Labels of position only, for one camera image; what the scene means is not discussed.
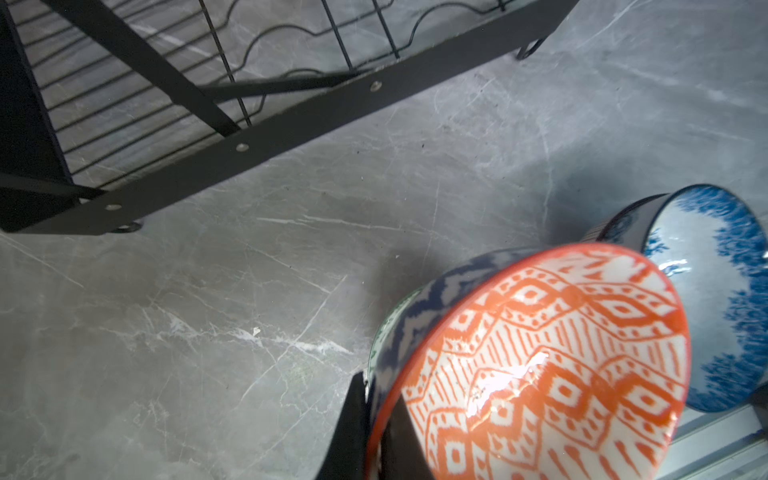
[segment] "rack foot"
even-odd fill
[[[126,223],[125,225],[120,225],[118,228],[112,230],[110,233],[133,233],[141,230],[143,226],[144,226],[144,222],[142,222],[141,220],[137,220],[134,222]]]
[[[528,45],[530,44],[523,45],[522,48],[520,48],[520,51],[518,52],[515,58],[517,58],[518,60],[525,60],[526,58],[530,57],[531,55],[534,54],[534,52],[538,50],[539,47],[541,47],[541,44],[544,43],[544,40],[546,39],[547,39],[546,37],[539,38],[530,49],[528,48]]]

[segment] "bowl rim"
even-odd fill
[[[746,208],[747,213],[749,213],[750,216],[755,221],[757,221],[758,225],[760,225],[760,222],[758,221],[757,215],[755,215],[755,213],[752,211],[750,206],[741,197],[736,195],[734,192],[728,190],[727,188],[723,188],[723,187],[721,187],[719,185],[712,185],[712,184],[693,184],[693,185],[688,185],[687,187],[683,187],[683,188],[681,188],[681,189],[679,189],[677,191],[674,191],[671,194],[668,194],[669,198],[667,198],[664,201],[664,203],[661,204],[661,207],[659,207],[659,210],[655,213],[653,220],[651,220],[650,223],[648,224],[648,230],[645,232],[645,235],[643,235],[643,251],[645,251],[645,245],[646,245],[646,243],[648,243],[648,237],[650,237],[650,234],[654,231],[654,226],[656,225],[656,222],[659,220],[659,217],[661,216],[661,212],[663,212],[664,209],[666,209],[669,206],[669,204],[671,204],[672,201],[677,199],[680,195],[684,194],[685,192],[687,192],[689,190],[694,190],[694,189],[702,188],[702,187],[716,188],[718,190],[721,190],[721,191],[729,194],[731,197],[735,198],[742,205],[744,205],[744,207]],[[766,238],[766,234],[765,234],[765,231],[763,230],[762,225],[760,226],[760,232],[763,234],[763,238]]]
[[[635,202],[632,202],[631,204],[627,205],[626,207],[622,208],[619,213],[615,214],[611,217],[611,219],[605,224],[605,227],[603,227],[603,230],[600,231],[598,234],[598,237],[595,239],[596,242],[604,242],[605,234],[611,229],[612,226],[616,224],[624,215],[629,214],[631,211],[636,210],[643,205],[652,202],[653,200],[656,200],[658,198],[663,197],[664,195],[671,195],[671,194],[655,194],[651,195],[649,197],[641,198],[640,200],[637,200]],[[663,209],[666,206],[666,202],[664,205],[662,205],[661,209]],[[656,216],[654,215],[653,220],[651,221],[651,224],[656,221]]]
[[[664,212],[664,210],[669,206],[669,204],[672,201],[676,200],[681,194],[684,194],[685,192],[687,192],[689,190],[694,190],[694,189],[702,188],[702,187],[716,188],[718,190],[721,190],[721,191],[729,194],[731,197],[735,198],[738,202],[740,202],[744,206],[744,208],[746,209],[747,213],[752,217],[752,220],[757,222],[758,226],[760,227],[760,233],[763,235],[763,239],[765,240],[765,243],[768,243],[768,237],[766,236],[766,233],[765,233],[765,230],[763,229],[763,226],[760,225],[759,217],[757,215],[755,215],[755,213],[750,208],[749,204],[747,204],[747,202],[745,202],[741,197],[736,195],[734,192],[728,190],[727,188],[723,188],[723,187],[721,187],[719,185],[693,184],[693,185],[689,185],[687,187],[681,188],[679,190],[676,190],[676,191],[674,191],[671,194],[667,194],[667,195],[669,195],[669,197],[664,201],[663,204],[661,204],[661,206],[659,207],[657,212],[654,214],[653,219],[648,224],[648,229],[646,230],[645,234],[643,235],[643,243],[641,244],[641,248],[643,249],[643,251],[641,252],[641,255],[645,256],[644,252],[645,252],[645,247],[646,247],[646,245],[648,243],[648,238],[653,233],[654,227],[656,226],[656,223],[659,220],[659,217],[661,216],[662,212]],[[705,408],[703,408],[703,406],[701,404],[699,404],[697,406],[693,406],[693,405],[689,404],[687,402],[687,400],[686,400],[686,406],[691,407],[692,409],[697,410],[699,412],[705,412],[705,413],[725,412],[727,410],[732,409],[735,406],[738,406],[739,404],[743,403],[746,399],[748,399],[750,397],[750,395],[752,395],[752,392],[754,391],[754,389],[760,384],[760,379],[761,378],[762,378],[762,376],[758,376],[757,378],[755,378],[755,380],[753,382],[752,388],[751,389],[746,389],[745,393],[742,396],[739,396],[739,401],[735,402],[733,405],[731,405],[730,407],[728,407],[726,409],[705,409]]]
[[[383,436],[383,433],[384,433],[384,430],[386,429],[387,424],[389,423],[389,417],[392,416],[392,411],[395,407],[395,404],[397,403],[398,399],[402,394],[401,391],[402,391],[403,383],[405,382],[407,377],[406,375],[403,375],[403,373],[410,372],[413,368],[417,367],[418,360],[420,359],[422,353],[424,353],[424,351],[435,340],[435,338],[439,336],[442,333],[442,331],[445,330],[445,328],[448,326],[448,322],[446,321],[446,319],[452,317],[457,311],[463,310],[467,308],[467,306],[469,306],[470,304],[474,303],[481,295],[485,294],[485,289],[489,285],[493,283],[497,283],[501,278],[503,278],[504,276],[507,276],[510,270],[522,270],[522,269],[528,268],[533,263],[539,263],[544,258],[561,257],[562,255],[568,254],[570,252],[581,252],[583,249],[609,250],[614,252],[618,251],[618,253],[622,253],[630,257],[633,257],[636,262],[639,261],[641,263],[645,263],[646,266],[650,266],[654,270],[659,271],[658,266],[652,261],[650,261],[649,258],[647,258],[642,253],[638,253],[635,250],[632,250],[631,248],[623,247],[621,245],[616,245],[613,243],[584,242],[584,243],[569,243],[566,245],[561,245],[559,247],[542,250],[518,262],[515,262],[512,265],[509,265],[506,268],[497,272],[494,276],[492,276],[491,278],[483,282],[481,285],[479,285],[477,288],[475,288],[469,295],[465,296],[458,303],[456,303],[440,319],[439,323],[435,325],[435,327],[432,328],[432,330],[429,333],[427,333],[427,335],[424,337],[424,340],[422,340],[422,342],[419,344],[416,350],[414,350],[413,354],[408,359],[406,364],[403,366],[402,370],[398,372],[397,378],[395,379],[395,382],[392,384],[392,388],[389,390],[387,397],[385,398],[384,402],[379,408],[379,414],[376,416],[376,421],[373,423],[371,430],[368,434],[368,440],[366,443],[366,460],[363,467],[363,478],[368,478],[370,475],[371,468],[373,467],[373,463],[377,457],[377,451],[379,449],[379,445],[381,444],[381,438]],[[679,306],[678,312],[680,313],[683,320],[682,323],[683,323],[684,331],[682,333],[685,337],[686,361],[687,361],[687,375],[686,375],[684,384],[685,384],[685,392],[687,395],[688,389],[690,388],[690,370],[691,370],[691,344],[690,344],[690,329],[688,327],[688,317],[686,316],[685,309],[683,307],[683,301],[680,299],[680,296],[677,294],[677,290],[675,289],[670,279],[663,274],[660,275],[660,278],[664,282],[664,285],[672,293],[673,298],[677,302],[677,305]],[[677,423],[674,425],[672,435],[670,435],[669,437],[669,442],[667,442],[667,444],[664,446],[665,448],[664,451],[667,451],[669,449],[669,445],[672,443],[674,432],[677,430],[681,417],[682,415],[677,418]],[[656,472],[660,467],[661,467],[661,462],[659,462],[659,464],[656,465],[653,471],[653,475],[650,478],[653,478],[656,475]]]

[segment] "black rack divider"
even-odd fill
[[[14,23],[8,7],[17,8],[16,5],[33,1],[37,0],[2,0],[0,6],[3,17],[0,55],[8,72],[6,81],[0,84],[4,113],[0,130],[3,148],[0,228],[19,233],[98,235],[135,231],[141,226],[139,219],[159,209],[500,55],[519,49],[517,58],[526,58],[563,22],[578,0],[489,0],[485,8],[464,2],[436,3],[420,12],[412,24],[409,40],[400,46],[392,34],[393,24],[387,19],[387,11],[395,1],[401,0],[360,0],[360,5],[368,5],[366,10],[343,21],[336,18],[328,0],[315,0],[325,12],[327,28],[314,30],[298,24],[265,28],[248,44],[242,61],[233,65],[229,61],[232,55],[228,58],[220,34],[229,28],[233,10],[240,0],[231,1],[218,24],[204,0],[155,0],[147,5],[138,0],[120,0],[112,8],[100,0],[42,0],[50,11]],[[186,2],[186,8],[181,9],[184,14],[144,37],[127,23],[128,19],[140,18],[153,8],[164,8],[175,2]],[[430,48],[411,52],[425,18],[449,8],[471,12],[484,22],[469,30],[457,31],[456,35]],[[22,43],[17,28],[57,16],[68,23],[27,41],[26,45]],[[378,20],[387,48],[377,55],[354,61],[342,30],[366,18]],[[205,33],[181,45],[160,51],[150,43],[199,20],[206,22]],[[71,36],[73,29],[82,35]],[[294,31],[307,38],[333,35],[339,47],[339,59],[343,58],[347,70],[294,68],[271,78],[238,81],[236,75],[249,64],[255,45],[278,31]],[[26,48],[37,48],[58,39],[62,40],[55,44],[58,45],[55,50],[30,65]],[[171,60],[185,49],[195,48],[206,40],[214,41],[213,54],[181,68],[172,65]],[[35,69],[39,65],[56,65],[60,55],[87,42],[98,43],[107,54],[94,54],[85,64],[41,81],[38,86]],[[41,91],[60,82],[86,78],[89,72],[115,58],[127,69],[100,78],[98,83],[86,84],[84,90],[68,92],[66,98],[52,101],[46,107]],[[212,61],[221,62],[222,74],[206,84],[195,84],[188,79],[191,73],[209,68]],[[51,126],[51,112],[69,108],[82,98],[130,80],[136,74],[148,81],[146,86],[121,92],[117,98],[105,95],[107,103],[76,118],[60,121],[56,129]],[[321,88],[329,90],[271,116],[263,113],[269,95]],[[126,115],[125,121],[117,126],[80,139],[61,151],[57,135],[94,121],[98,115],[115,112],[158,89],[168,96],[164,103],[153,104],[149,111],[136,116]],[[244,100],[248,98],[256,99],[250,109]],[[228,100],[237,100],[239,113],[227,114],[217,106]],[[180,108],[186,113],[180,112],[170,119],[164,117]],[[106,159],[119,158],[141,142],[158,138],[157,142],[162,144],[162,136],[168,129],[189,120],[204,122],[213,133],[201,132],[181,146],[169,145],[163,154],[120,170],[98,185],[80,185],[73,181],[73,177],[88,174]],[[65,156],[86,151],[100,142],[109,145],[106,152],[83,159],[70,171]],[[193,149],[197,151],[181,156]]]

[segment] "rack leg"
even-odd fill
[[[144,222],[136,220],[125,225],[120,225],[118,228],[112,230],[110,233],[133,233],[141,230],[144,226]]]
[[[525,60],[526,58],[530,57],[534,54],[534,52],[538,50],[539,47],[541,47],[541,44],[544,43],[544,40],[546,39],[547,37],[539,38],[530,49],[528,49],[530,44],[523,45],[515,58],[518,60]]]
[[[240,131],[210,98],[100,0],[43,2],[222,136]]]

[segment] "metal grate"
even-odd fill
[[[222,101],[222,110],[245,127],[339,80],[471,28],[510,2],[106,3],[197,85],[296,79],[290,85],[301,91]],[[8,5],[76,184],[112,189],[220,139],[38,0]],[[342,71],[351,74],[339,76]]]

